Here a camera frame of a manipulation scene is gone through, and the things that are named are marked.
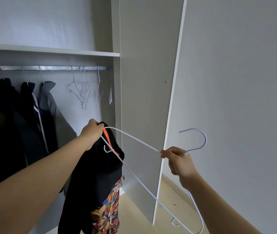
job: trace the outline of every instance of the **closet door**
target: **closet door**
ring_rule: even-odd
[[[119,0],[122,130],[164,148],[184,0]],[[162,159],[122,135],[125,163],[158,197]],[[123,189],[154,224],[155,199],[124,167]]]

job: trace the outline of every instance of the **person's left hand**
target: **person's left hand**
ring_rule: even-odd
[[[86,150],[89,150],[102,134],[104,124],[97,125],[97,123],[94,119],[89,120],[79,135],[79,137],[85,140],[85,144],[87,145]]]

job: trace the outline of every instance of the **person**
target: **person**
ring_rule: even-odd
[[[49,156],[0,183],[0,234],[28,234],[58,195],[84,151],[100,138],[104,125],[94,119],[81,134]],[[188,189],[211,234],[260,233],[228,205],[199,175],[189,154],[171,147],[161,151]]]

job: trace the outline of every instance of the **forearm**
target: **forearm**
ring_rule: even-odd
[[[0,183],[0,234],[31,230],[77,165],[84,141],[77,137]]]
[[[198,174],[187,182],[210,234],[261,234]]]

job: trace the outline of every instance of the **closet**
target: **closet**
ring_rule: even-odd
[[[166,146],[186,1],[0,0],[0,79],[10,78],[18,91],[23,82],[33,82],[36,96],[42,80],[55,82],[51,93],[78,135],[95,118],[161,150]],[[7,70],[11,66],[21,68]],[[82,76],[92,84],[83,110],[68,89],[72,71],[80,87]],[[160,155],[121,133],[116,138],[125,162],[158,196]],[[123,190],[153,224],[156,201],[125,167],[123,175]],[[63,202],[60,193],[31,234],[56,227]]]

